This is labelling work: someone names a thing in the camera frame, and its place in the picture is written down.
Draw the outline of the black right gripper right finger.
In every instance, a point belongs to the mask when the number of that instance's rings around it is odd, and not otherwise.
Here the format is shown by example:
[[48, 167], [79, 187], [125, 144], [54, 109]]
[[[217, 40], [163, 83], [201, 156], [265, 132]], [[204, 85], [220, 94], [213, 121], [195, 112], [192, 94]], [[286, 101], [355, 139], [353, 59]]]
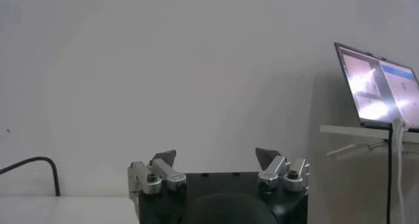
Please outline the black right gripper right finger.
[[307, 191], [310, 175], [310, 164], [306, 159], [293, 162], [279, 151], [255, 148], [255, 155], [261, 167], [257, 174], [258, 186], [263, 191], [273, 191], [280, 185], [290, 192]]

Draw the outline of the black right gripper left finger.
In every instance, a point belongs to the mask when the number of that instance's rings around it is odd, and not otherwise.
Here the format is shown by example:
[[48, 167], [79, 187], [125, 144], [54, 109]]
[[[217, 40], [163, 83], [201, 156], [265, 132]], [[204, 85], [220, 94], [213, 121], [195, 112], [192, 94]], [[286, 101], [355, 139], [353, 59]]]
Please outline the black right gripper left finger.
[[130, 195], [156, 195], [162, 190], [163, 184], [173, 192], [187, 189], [187, 176], [173, 169], [176, 150], [172, 149], [157, 153], [148, 162], [132, 162], [128, 169], [128, 191]]

